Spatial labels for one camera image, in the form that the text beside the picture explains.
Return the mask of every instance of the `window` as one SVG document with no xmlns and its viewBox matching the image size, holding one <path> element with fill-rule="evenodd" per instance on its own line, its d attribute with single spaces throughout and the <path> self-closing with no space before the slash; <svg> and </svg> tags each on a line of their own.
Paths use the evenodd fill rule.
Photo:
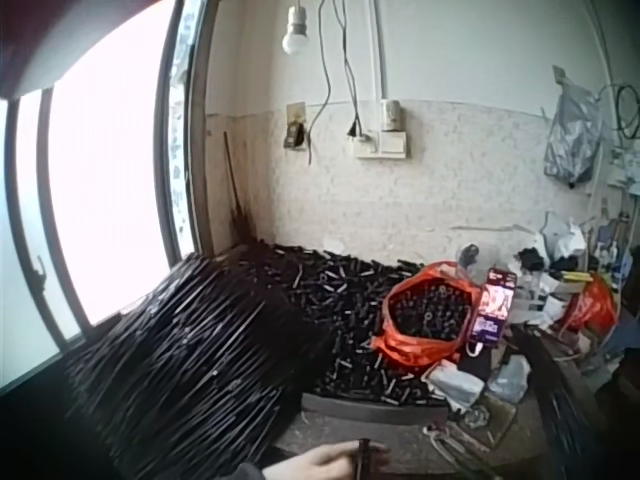
<svg viewBox="0 0 640 480">
<path fill-rule="evenodd" d="M 16 176 L 20 216 L 27 240 L 31 263 L 46 275 L 44 296 L 51 313 L 65 338 L 80 332 L 78 323 L 67 304 L 62 287 L 54 273 L 53 262 L 47 245 L 38 197 L 36 173 L 36 148 L 38 114 L 42 92 L 37 91 L 20 99 L 18 129 L 16 134 Z"/>
<path fill-rule="evenodd" d="M 169 90 L 169 178 L 173 218 L 178 233 L 178 245 L 182 257 L 195 250 L 193 219 L 190 214 L 187 189 L 187 165 L 185 162 L 187 116 L 187 91 L 190 70 L 191 47 L 195 42 L 197 23 L 204 0 L 186 0 L 171 66 Z"/>
<path fill-rule="evenodd" d="M 0 100 L 0 158 L 3 167 L 7 160 L 4 158 L 6 120 L 7 102 Z M 9 222 L 5 187 L 5 169 L 1 168 L 0 389 L 58 353 L 58 348 L 38 313 L 18 260 Z"/>
<path fill-rule="evenodd" d="M 93 324 L 148 293 L 169 271 L 153 129 L 173 7 L 173 0 L 162 0 L 129 20 L 54 88 L 53 211 L 71 280 Z"/>
</svg>

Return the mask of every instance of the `white plastic bag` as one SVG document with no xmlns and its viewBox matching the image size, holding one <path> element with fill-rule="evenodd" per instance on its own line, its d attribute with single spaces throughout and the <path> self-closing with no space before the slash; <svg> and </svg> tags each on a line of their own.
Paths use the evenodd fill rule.
<svg viewBox="0 0 640 480">
<path fill-rule="evenodd" d="M 455 364 L 443 360 L 429 374 L 426 383 L 436 394 L 447 399 L 454 410 L 465 412 L 478 399 L 484 382 L 473 375 L 461 372 Z"/>
<path fill-rule="evenodd" d="M 582 230 L 580 227 L 573 223 L 573 220 L 569 221 L 569 233 L 563 235 L 558 240 L 553 251 L 554 260 L 560 260 L 561 258 L 577 257 L 582 255 L 587 248 L 587 242 L 584 240 Z"/>
<path fill-rule="evenodd" d="M 524 355 L 512 355 L 509 363 L 494 373 L 487 387 L 509 403 L 518 403 L 527 392 L 527 377 L 531 367 Z"/>
</svg>

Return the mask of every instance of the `hand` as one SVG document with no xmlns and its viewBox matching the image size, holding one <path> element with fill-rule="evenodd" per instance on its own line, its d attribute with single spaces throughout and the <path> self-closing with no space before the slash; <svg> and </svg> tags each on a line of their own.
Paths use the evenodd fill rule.
<svg viewBox="0 0 640 480">
<path fill-rule="evenodd" d="M 352 456 L 358 451 L 359 442 L 322 445 L 307 453 L 277 463 L 262 471 L 266 480 L 352 480 Z M 372 463 L 384 463 L 386 448 L 371 444 Z"/>
</svg>

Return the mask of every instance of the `window bar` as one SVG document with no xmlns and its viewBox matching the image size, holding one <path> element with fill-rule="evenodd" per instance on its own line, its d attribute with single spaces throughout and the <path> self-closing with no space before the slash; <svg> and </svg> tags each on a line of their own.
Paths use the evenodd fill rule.
<svg viewBox="0 0 640 480">
<path fill-rule="evenodd" d="M 40 313 L 40 317 L 45 327 L 49 331 L 51 338 L 55 342 L 60 352 L 64 353 L 69 350 L 69 344 L 64 338 L 60 327 L 49 308 L 49 304 L 44 296 L 44 286 L 47 281 L 47 272 L 41 262 L 42 273 L 38 272 L 34 267 L 27 239 L 24 233 L 24 225 L 22 223 L 22 215 L 20 214 L 20 205 L 18 198 L 18 175 L 16 165 L 16 135 L 18 130 L 18 110 L 19 100 L 9 102 L 7 111 L 7 126 L 5 137 L 5 190 L 7 195 L 7 208 L 9 210 L 9 225 L 11 235 L 20 262 L 20 268 L 24 274 L 33 301 Z"/>
<path fill-rule="evenodd" d="M 185 98 L 184 98 L 184 124 L 182 135 L 184 138 L 183 141 L 183 155 L 184 155 L 184 171 L 186 178 L 186 187 L 187 187 L 187 209 L 189 213 L 189 225 L 191 228 L 191 236 L 193 237 L 194 245 L 196 245 L 196 251 L 202 252 L 202 242 L 198 236 L 198 228 L 196 226 L 196 217 L 194 213 L 194 205 L 193 205 L 193 192 L 192 192 L 192 182 L 191 182 L 191 165 L 190 165 L 190 154 L 191 154 L 191 123 L 189 122 L 189 105 L 191 104 L 191 77 L 193 75 L 193 65 L 194 65 L 194 57 L 195 57 L 195 47 L 191 45 L 189 49 L 189 65 L 187 67 L 187 77 L 185 79 Z"/>
<path fill-rule="evenodd" d="M 153 133 L 154 178 L 156 187 L 156 203 L 162 241 L 167 254 L 169 266 L 173 267 L 181 260 L 176 222 L 171 208 L 171 190 L 169 182 L 169 88 L 173 53 L 178 37 L 178 26 L 184 8 L 184 0 L 176 0 L 167 37 L 160 60 L 160 74 L 156 91 L 155 120 Z"/>
<path fill-rule="evenodd" d="M 47 246 L 51 254 L 53 268 L 62 287 L 64 296 L 69 304 L 80 331 L 85 338 L 89 338 L 94 333 L 94 328 L 89 322 L 86 312 L 80 303 L 80 298 L 73 286 L 67 262 L 62 253 L 62 244 L 58 235 L 55 214 L 53 212 L 53 201 L 51 198 L 51 183 L 49 181 L 49 120 L 51 118 L 51 101 L 53 99 L 53 87 L 42 91 L 40 100 L 40 114 L 38 117 L 38 137 L 36 144 L 36 174 L 38 178 L 38 201 L 42 214 L 42 224 L 44 234 L 47 239 Z"/>
<path fill-rule="evenodd" d="M 188 125 L 189 135 L 185 139 L 189 156 L 187 169 L 189 175 L 189 189 L 192 194 L 192 212 L 194 228 L 198 233 L 197 244 L 199 251 L 207 256 L 214 256 L 215 245 L 211 235 L 209 219 L 209 205 L 207 195 L 207 181 L 205 175 L 205 108 L 204 101 L 207 90 L 207 74 L 213 29 L 218 14 L 220 0 L 207 0 L 200 15 L 195 35 L 193 61 L 189 66 L 189 83 L 187 93 L 187 109 L 185 124 Z"/>
</svg>

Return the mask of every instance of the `light bulb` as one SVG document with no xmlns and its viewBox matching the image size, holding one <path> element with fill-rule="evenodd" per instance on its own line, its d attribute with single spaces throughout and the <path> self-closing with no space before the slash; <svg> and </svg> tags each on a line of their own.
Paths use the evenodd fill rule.
<svg viewBox="0 0 640 480">
<path fill-rule="evenodd" d="M 307 45 L 309 45 L 309 37 L 306 35 L 287 32 L 282 39 L 282 48 L 289 55 L 300 53 Z"/>
<path fill-rule="evenodd" d="M 307 11 L 298 4 L 289 9 L 287 34 L 282 39 L 282 48 L 289 55 L 294 55 L 304 50 L 308 44 Z"/>
</svg>

